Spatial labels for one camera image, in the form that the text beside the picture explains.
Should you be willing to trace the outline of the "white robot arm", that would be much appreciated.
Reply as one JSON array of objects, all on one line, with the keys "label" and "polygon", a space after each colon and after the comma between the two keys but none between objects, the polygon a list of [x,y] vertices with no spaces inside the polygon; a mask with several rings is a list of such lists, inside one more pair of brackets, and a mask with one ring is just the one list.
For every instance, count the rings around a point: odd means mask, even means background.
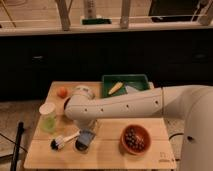
[{"label": "white robot arm", "polygon": [[180,171],[213,171],[213,86],[170,86],[101,99],[89,87],[78,86],[64,113],[80,128],[99,118],[181,117]]}]

